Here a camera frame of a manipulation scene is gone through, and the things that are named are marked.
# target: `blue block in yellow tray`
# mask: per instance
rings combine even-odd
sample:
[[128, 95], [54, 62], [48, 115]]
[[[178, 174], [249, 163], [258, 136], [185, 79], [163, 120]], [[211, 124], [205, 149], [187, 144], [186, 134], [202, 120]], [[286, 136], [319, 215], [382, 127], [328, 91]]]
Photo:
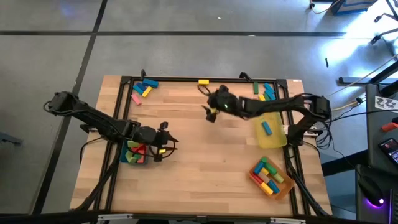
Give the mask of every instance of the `blue block in yellow tray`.
[[275, 184], [274, 181], [270, 180], [270, 181], [268, 182], [268, 186], [269, 186], [269, 188], [271, 188], [271, 190], [272, 190], [275, 194], [277, 194], [277, 193], [279, 192], [279, 188], [278, 188], [278, 186], [276, 186], [276, 184]]
[[264, 167], [264, 163], [259, 162], [259, 163], [257, 164], [257, 166], [254, 168], [253, 172], [254, 172], [256, 175], [258, 175], [263, 167]]
[[261, 125], [262, 125], [262, 128], [264, 128], [264, 130], [266, 131], [266, 133], [267, 133], [268, 135], [271, 135], [271, 134], [272, 134], [271, 128], [269, 127], [267, 121], [263, 121], [263, 122], [261, 123]]

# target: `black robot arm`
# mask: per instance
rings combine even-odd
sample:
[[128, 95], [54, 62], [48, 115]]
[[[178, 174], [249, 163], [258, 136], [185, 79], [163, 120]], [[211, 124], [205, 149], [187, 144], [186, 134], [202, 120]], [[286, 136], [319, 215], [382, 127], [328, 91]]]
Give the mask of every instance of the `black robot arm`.
[[208, 97], [207, 103], [210, 108], [204, 108], [206, 119], [211, 122], [215, 122], [217, 111], [239, 116], [242, 119], [254, 118], [267, 112], [294, 110], [302, 113], [304, 117], [297, 124], [289, 125], [288, 128], [287, 140], [294, 146], [301, 146], [304, 133], [316, 122], [328, 120], [331, 113], [329, 100], [323, 96], [304, 93], [280, 100], [260, 101], [242, 96], [238, 98], [224, 85], [213, 93], [203, 92], [203, 86], [198, 86], [198, 88]]
[[[98, 133], [112, 142], [120, 140], [132, 140], [138, 143], [155, 146], [162, 149], [176, 148], [166, 147], [168, 141], [178, 142], [168, 131], [167, 122], [160, 124], [158, 130], [141, 126], [139, 122], [131, 120], [114, 119], [99, 110], [92, 108], [73, 93], [62, 91], [55, 93], [51, 101], [44, 104], [44, 110], [58, 116], [73, 116], [86, 123], [81, 126], [88, 132], [88, 127], [96, 128]], [[161, 161], [161, 155], [156, 153], [155, 160]]]

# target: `blue block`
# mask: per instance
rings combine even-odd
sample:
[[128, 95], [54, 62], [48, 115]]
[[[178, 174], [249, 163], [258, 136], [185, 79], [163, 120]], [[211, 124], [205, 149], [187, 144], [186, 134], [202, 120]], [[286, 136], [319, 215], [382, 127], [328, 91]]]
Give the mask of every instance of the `blue block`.
[[147, 89], [147, 87], [144, 86], [142, 83], [137, 83], [136, 85], [143, 91], [145, 91]]
[[269, 90], [266, 90], [266, 94], [271, 100], [276, 100], [274, 93], [271, 93]]
[[264, 83], [264, 87], [266, 88], [266, 90], [269, 90], [270, 93], [275, 93], [274, 89], [272, 89], [272, 87], [268, 83]]
[[139, 88], [139, 87], [137, 86], [137, 84], [135, 84], [134, 86], [132, 86], [132, 88], [133, 88], [134, 90], [136, 90], [140, 95], [142, 95], [142, 94], [144, 93], [144, 91], [141, 90], [141, 88]]
[[152, 88], [157, 88], [159, 86], [159, 82], [154, 81], [154, 80], [150, 80], [150, 79], [147, 79], [147, 78], [145, 78], [142, 81], [142, 84], [144, 84], [145, 86], [150, 86]]
[[254, 168], [253, 172], [258, 175], [261, 171], [261, 169], [264, 167], [264, 164], [262, 162], [259, 162], [257, 166]]
[[276, 184], [275, 184], [274, 181], [270, 180], [270, 181], [268, 182], [268, 187], [269, 187], [275, 194], [279, 193], [279, 188], [278, 188], [278, 186], [276, 186]]
[[271, 134], [272, 134], [272, 131], [271, 131], [271, 128], [268, 126], [267, 121], [264, 121], [264, 122], [262, 122], [261, 124], [262, 124], [262, 128], [264, 128], [264, 130], [266, 131], [266, 133], [267, 133], [268, 135], [271, 135]]

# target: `gray floor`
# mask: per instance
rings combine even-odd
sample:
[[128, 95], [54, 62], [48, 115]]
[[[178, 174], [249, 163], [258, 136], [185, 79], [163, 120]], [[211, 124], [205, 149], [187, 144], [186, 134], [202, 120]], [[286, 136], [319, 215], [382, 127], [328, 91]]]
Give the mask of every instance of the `gray floor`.
[[[3, 30], [91, 31], [100, 5], [100, 0], [34, 3], [2, 0], [0, 33]], [[361, 77], [391, 58], [383, 40], [368, 44], [375, 33], [398, 25], [389, 18], [373, 23], [376, 15], [388, 11], [385, 1], [378, 1], [364, 14], [338, 17], [329, 12], [315, 15], [306, 11], [307, 6], [307, 1], [293, 0], [109, 1], [100, 31], [345, 32], [346, 35], [101, 36], [96, 38], [79, 96], [95, 105], [103, 75], [138, 75], [142, 68], [149, 75], [162, 76], [237, 77], [245, 71], [259, 78], [302, 79], [307, 92], [327, 95], [339, 88], [337, 77]], [[316, 9], [327, 7], [328, 4], [317, 4]], [[396, 35], [389, 35], [387, 43], [395, 38]], [[0, 146], [0, 213], [31, 211], [60, 124], [60, 118], [45, 113], [42, 104], [54, 92], [72, 89], [88, 39], [88, 36], [0, 35], [0, 131], [24, 140], [22, 147]], [[359, 95], [363, 95], [359, 87], [342, 91], [330, 98], [332, 107], [342, 106]], [[361, 105], [352, 113], [364, 110]], [[68, 210], [80, 165], [78, 151], [86, 141], [79, 124], [75, 119], [70, 124], [44, 212]], [[332, 133], [336, 149], [346, 156], [366, 149], [364, 116], [336, 122]], [[340, 155], [331, 149], [322, 151], [323, 162], [337, 157]], [[333, 212], [344, 214], [339, 208], [354, 212], [353, 176], [352, 172], [346, 172], [326, 178], [330, 200], [336, 206]]]

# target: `wooden tabletop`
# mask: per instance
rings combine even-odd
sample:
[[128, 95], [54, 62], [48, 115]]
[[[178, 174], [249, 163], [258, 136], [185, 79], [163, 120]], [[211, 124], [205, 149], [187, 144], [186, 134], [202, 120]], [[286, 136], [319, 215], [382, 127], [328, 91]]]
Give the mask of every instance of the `wooden tabletop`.
[[[106, 75], [96, 108], [113, 115], [121, 76]], [[289, 96], [303, 93], [301, 80], [287, 80]], [[216, 90], [221, 83], [210, 83]], [[253, 95], [250, 83], [224, 83], [231, 93]], [[124, 109], [127, 87], [121, 104]], [[169, 122], [168, 130], [180, 142], [178, 150], [162, 162], [152, 159], [146, 166], [120, 164], [112, 202], [112, 211], [126, 213], [164, 213], [185, 215], [291, 216], [289, 195], [280, 201], [268, 198], [248, 177], [248, 170], [262, 156], [285, 170], [282, 148], [257, 146], [253, 121], [221, 113], [214, 124], [205, 119], [206, 97], [193, 82], [160, 82], [142, 104], [131, 103], [128, 119], [142, 126], [158, 128]], [[294, 121], [301, 114], [293, 112]], [[97, 138], [92, 133], [88, 141]], [[315, 144], [314, 138], [305, 141]], [[79, 206], [93, 190], [100, 176], [106, 141], [86, 146], [70, 208]], [[331, 213], [325, 180], [314, 148], [300, 146], [305, 183], [315, 200]], [[108, 186], [104, 188], [100, 208], [104, 208]], [[299, 188], [295, 187], [299, 213], [303, 213]]]

